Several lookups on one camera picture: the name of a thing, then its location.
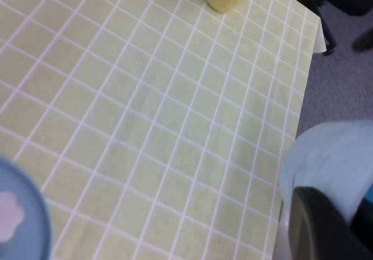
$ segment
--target light blue cloth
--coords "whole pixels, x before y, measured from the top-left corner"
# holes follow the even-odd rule
[[[369,120],[327,122],[309,129],[294,142],[280,171],[288,210],[295,187],[315,187],[348,224],[372,182],[373,121]]]

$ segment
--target gray carpet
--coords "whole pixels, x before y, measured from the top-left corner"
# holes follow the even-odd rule
[[[321,13],[337,47],[328,57],[312,58],[298,135],[325,121],[373,118],[373,50],[351,49],[353,40],[373,27],[373,11],[352,17],[326,3]]]

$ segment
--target blue plate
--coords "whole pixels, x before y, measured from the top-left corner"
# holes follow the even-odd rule
[[[0,158],[0,191],[13,192],[25,212],[13,238],[0,244],[0,259],[48,260],[52,249],[51,218],[36,184],[19,167]]]

